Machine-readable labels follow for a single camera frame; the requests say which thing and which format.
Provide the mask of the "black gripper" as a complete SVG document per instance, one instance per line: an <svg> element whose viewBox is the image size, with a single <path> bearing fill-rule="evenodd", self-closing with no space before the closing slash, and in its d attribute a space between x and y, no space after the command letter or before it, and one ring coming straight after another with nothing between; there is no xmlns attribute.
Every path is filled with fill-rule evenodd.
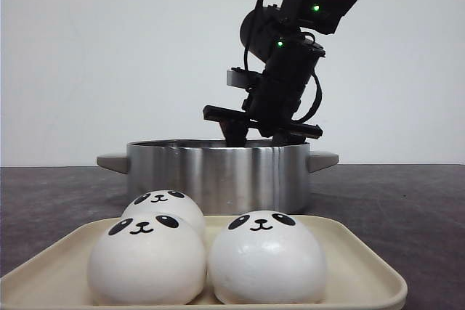
<svg viewBox="0 0 465 310"><path fill-rule="evenodd" d="M243 110L207 105L204 118L219 123L227 147L244 147L248 128L272 136L272 145L299 145L306 138L319 138L323 134L319 126L292 117L316 63L324 56L323 47L316 43L277 43L259 82L249 89Z"/></svg>

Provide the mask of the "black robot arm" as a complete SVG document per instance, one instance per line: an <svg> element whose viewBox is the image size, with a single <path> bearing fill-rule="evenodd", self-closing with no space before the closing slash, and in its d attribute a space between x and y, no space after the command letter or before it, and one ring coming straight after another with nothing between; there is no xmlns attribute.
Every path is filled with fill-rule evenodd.
<svg viewBox="0 0 465 310"><path fill-rule="evenodd" d="M315 66L325 56L314 33L332 34L340 19L357 0L257 0L240 27L240 40L246 54L252 53L264 64L261 73L248 67L227 72L230 86L248 93L239 111L207 105L203 116L216 121L228 147L243 147L249 129L272 138L275 146L303 144L317 139L323 131L306 122L317 112L322 89L316 86L312 106L299 119L301 97L310 79L316 79Z"/></svg>

